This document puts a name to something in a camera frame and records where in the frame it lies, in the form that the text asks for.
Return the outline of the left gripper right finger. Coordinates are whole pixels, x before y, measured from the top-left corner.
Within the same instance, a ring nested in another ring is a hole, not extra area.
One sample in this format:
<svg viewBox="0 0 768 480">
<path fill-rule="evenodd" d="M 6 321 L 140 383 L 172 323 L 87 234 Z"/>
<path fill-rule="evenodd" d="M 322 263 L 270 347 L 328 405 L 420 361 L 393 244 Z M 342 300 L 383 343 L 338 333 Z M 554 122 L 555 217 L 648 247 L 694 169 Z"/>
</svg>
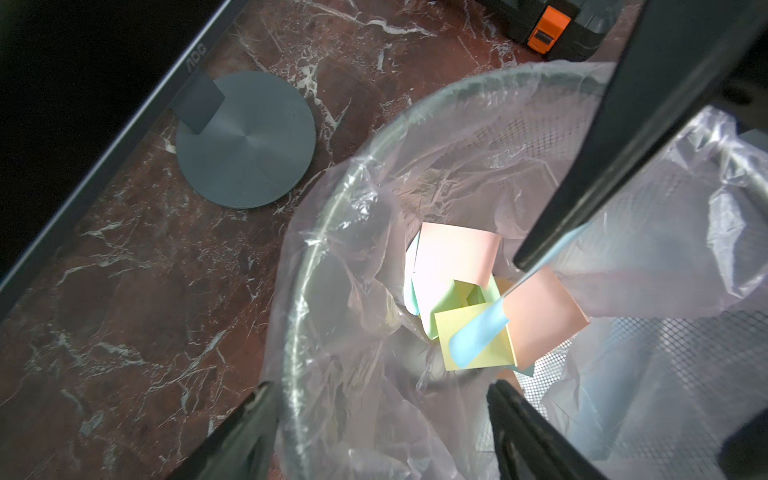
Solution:
<svg viewBox="0 0 768 480">
<path fill-rule="evenodd" d="M 502 479 L 606 479 L 507 381 L 486 399 Z"/>
</svg>

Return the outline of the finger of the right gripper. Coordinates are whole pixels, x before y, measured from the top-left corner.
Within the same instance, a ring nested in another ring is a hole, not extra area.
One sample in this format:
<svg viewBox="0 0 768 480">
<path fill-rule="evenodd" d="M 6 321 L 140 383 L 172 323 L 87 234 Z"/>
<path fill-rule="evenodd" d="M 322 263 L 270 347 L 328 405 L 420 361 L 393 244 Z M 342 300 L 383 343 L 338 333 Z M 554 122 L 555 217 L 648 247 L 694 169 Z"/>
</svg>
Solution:
<svg viewBox="0 0 768 480">
<path fill-rule="evenodd" d="M 706 106 L 767 129 L 766 2 L 645 2 L 576 159 L 514 266 L 546 264 Z"/>
</svg>

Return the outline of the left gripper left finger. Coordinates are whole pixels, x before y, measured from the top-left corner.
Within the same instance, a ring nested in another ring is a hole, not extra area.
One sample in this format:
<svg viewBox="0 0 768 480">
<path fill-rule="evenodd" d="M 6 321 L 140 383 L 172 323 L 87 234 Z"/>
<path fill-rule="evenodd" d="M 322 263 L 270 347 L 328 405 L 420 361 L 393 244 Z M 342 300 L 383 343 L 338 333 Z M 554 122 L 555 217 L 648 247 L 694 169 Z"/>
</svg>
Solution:
<svg viewBox="0 0 768 480">
<path fill-rule="evenodd" d="M 261 383 L 169 477 L 267 478 L 280 408 L 278 388 Z"/>
</svg>

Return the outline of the yellow sticky note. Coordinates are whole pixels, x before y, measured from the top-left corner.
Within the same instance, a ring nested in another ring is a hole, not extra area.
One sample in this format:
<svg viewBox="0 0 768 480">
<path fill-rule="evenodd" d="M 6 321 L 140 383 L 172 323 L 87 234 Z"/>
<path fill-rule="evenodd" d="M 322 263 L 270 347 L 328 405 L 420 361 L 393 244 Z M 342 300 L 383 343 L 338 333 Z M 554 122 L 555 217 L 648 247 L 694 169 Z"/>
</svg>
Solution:
<svg viewBox="0 0 768 480">
<path fill-rule="evenodd" d="M 447 371 L 516 366 L 503 303 L 496 300 L 488 304 L 464 327 L 453 335 L 439 337 L 440 348 Z"/>
</svg>

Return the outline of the blue sticky note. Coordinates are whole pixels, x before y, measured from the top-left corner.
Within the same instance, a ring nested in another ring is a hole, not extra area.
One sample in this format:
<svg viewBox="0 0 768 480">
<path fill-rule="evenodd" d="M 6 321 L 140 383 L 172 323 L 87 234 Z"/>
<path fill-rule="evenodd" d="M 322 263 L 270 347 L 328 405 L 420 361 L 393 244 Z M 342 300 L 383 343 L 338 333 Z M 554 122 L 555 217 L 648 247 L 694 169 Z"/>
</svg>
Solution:
<svg viewBox="0 0 768 480">
<path fill-rule="evenodd" d="M 589 324 L 588 317 L 548 266 L 584 230 L 567 233 L 503 296 L 454 334 L 452 360 L 466 368 L 492 340 L 504 333 L 516 367 L 526 370 Z"/>
</svg>

